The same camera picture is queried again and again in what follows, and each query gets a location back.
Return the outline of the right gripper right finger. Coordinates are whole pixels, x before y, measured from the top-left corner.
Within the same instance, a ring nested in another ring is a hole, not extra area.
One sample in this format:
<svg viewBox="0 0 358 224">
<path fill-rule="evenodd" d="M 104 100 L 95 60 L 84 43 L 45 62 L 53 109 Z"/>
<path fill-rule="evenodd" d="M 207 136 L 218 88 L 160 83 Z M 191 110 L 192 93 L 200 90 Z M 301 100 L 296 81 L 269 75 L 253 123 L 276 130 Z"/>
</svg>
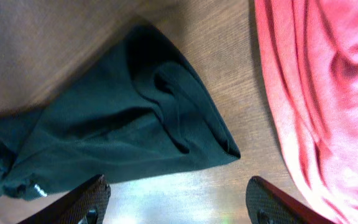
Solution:
<svg viewBox="0 0 358 224">
<path fill-rule="evenodd" d="M 334 224 L 259 176 L 248 181 L 246 207 L 252 224 Z"/>
</svg>

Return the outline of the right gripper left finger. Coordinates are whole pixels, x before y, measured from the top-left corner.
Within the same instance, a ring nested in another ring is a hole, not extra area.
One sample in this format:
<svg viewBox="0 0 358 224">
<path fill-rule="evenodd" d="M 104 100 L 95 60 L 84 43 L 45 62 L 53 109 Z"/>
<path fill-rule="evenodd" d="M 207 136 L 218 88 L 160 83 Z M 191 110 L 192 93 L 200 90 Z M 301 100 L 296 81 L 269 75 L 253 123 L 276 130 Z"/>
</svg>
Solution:
<svg viewBox="0 0 358 224">
<path fill-rule="evenodd" d="M 111 188 L 96 175 L 19 224 L 103 224 Z"/>
</svg>

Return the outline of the black shirt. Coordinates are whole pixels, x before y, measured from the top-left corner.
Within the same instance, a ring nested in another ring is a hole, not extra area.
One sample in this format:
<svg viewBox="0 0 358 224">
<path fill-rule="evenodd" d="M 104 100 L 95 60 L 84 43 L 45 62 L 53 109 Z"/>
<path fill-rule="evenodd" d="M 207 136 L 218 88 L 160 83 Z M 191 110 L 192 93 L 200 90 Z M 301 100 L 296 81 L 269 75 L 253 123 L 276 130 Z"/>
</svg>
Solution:
<svg viewBox="0 0 358 224">
<path fill-rule="evenodd" d="M 137 26 L 49 105 L 0 118 L 0 196 L 32 200 L 220 166 L 240 151 L 207 89 L 154 26 Z"/>
</svg>

